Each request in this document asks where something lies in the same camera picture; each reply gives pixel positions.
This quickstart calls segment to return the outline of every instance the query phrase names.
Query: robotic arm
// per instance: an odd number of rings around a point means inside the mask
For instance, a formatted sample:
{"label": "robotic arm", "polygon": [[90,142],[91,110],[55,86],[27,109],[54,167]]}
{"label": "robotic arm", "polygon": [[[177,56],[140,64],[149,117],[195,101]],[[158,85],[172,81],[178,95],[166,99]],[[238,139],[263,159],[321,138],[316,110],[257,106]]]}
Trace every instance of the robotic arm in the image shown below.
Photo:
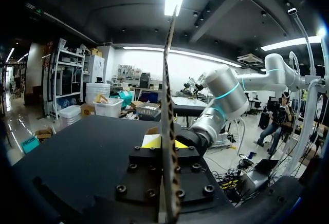
{"label": "robotic arm", "polygon": [[227,65],[220,65],[205,78],[203,87],[208,87],[214,99],[207,105],[196,122],[188,128],[199,139],[206,140],[207,147],[217,139],[226,120],[242,115],[249,102],[244,91],[284,91],[288,87],[297,91],[301,86],[299,73],[291,69],[279,54],[272,53],[265,58],[266,74],[252,73],[234,76]]}

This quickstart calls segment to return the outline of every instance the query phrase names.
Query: chair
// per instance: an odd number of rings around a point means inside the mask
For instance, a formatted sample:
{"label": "chair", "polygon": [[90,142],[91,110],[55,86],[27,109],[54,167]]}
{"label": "chair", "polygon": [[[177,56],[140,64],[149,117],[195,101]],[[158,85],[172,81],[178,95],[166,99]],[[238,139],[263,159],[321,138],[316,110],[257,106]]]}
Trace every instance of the chair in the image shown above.
{"label": "chair", "polygon": [[255,102],[254,107],[256,108],[256,112],[258,114],[258,112],[261,111],[261,110],[259,110],[259,108],[261,108],[261,102]]}

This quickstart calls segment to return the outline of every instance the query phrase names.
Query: white wall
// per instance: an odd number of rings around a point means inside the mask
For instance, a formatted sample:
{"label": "white wall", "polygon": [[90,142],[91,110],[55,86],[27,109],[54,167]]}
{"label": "white wall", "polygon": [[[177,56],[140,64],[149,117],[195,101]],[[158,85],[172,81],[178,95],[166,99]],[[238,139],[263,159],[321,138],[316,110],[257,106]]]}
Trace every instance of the white wall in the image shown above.
{"label": "white wall", "polygon": [[[202,58],[171,53],[168,56],[170,87],[174,93],[184,88],[189,77],[195,80],[204,73],[214,70],[221,64]],[[143,72],[150,72],[151,78],[162,80],[163,53],[147,50],[115,50],[112,75],[117,74],[118,65],[133,65]],[[230,66],[232,70],[241,70]]]}
{"label": "white wall", "polygon": [[25,93],[33,93],[34,86],[41,86],[42,56],[44,46],[32,43],[27,58]]}

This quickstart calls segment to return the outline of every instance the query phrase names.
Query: cardboard piece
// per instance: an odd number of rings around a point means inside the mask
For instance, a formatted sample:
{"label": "cardboard piece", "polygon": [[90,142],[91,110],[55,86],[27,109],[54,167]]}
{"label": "cardboard piece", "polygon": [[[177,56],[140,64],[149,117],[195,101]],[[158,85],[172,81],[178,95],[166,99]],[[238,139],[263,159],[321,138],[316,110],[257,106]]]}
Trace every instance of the cardboard piece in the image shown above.
{"label": "cardboard piece", "polygon": [[81,105],[81,117],[87,117],[88,115],[95,115],[95,107],[84,103]]}
{"label": "cardboard piece", "polygon": [[46,139],[53,135],[52,129],[50,127],[35,132],[35,136],[38,140],[43,143]]}
{"label": "cardboard piece", "polygon": [[136,109],[137,106],[139,106],[140,104],[142,104],[143,102],[140,102],[140,101],[132,101],[132,103],[130,104],[130,106],[133,108],[133,109]]}
{"label": "cardboard piece", "polygon": [[[175,146],[178,148],[187,148],[186,145],[175,140]],[[147,130],[144,135],[142,148],[160,148],[161,147],[161,134],[158,134],[158,128],[153,127]]]}

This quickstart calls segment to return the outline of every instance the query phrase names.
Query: plastic storage bin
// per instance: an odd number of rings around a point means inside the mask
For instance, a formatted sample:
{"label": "plastic storage bin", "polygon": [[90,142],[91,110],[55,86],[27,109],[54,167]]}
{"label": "plastic storage bin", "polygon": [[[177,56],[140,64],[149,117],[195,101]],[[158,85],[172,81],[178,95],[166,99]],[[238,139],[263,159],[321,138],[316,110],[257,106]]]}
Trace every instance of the plastic storage bin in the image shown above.
{"label": "plastic storage bin", "polygon": [[86,85],[86,103],[93,105],[97,94],[102,94],[105,97],[109,97],[111,91],[111,84],[103,83],[87,83]]}
{"label": "plastic storage bin", "polygon": [[94,102],[96,115],[118,118],[121,114],[123,100],[107,98],[107,101],[107,104]]}
{"label": "plastic storage bin", "polygon": [[[154,107],[154,109],[145,108],[146,106]],[[155,104],[155,103],[150,103],[150,102],[142,103],[136,107],[136,113],[141,114],[141,115],[154,116],[158,113],[159,107],[160,107],[160,105]]]}
{"label": "plastic storage bin", "polygon": [[81,119],[81,107],[72,105],[59,111],[60,124],[62,128],[76,123]]}

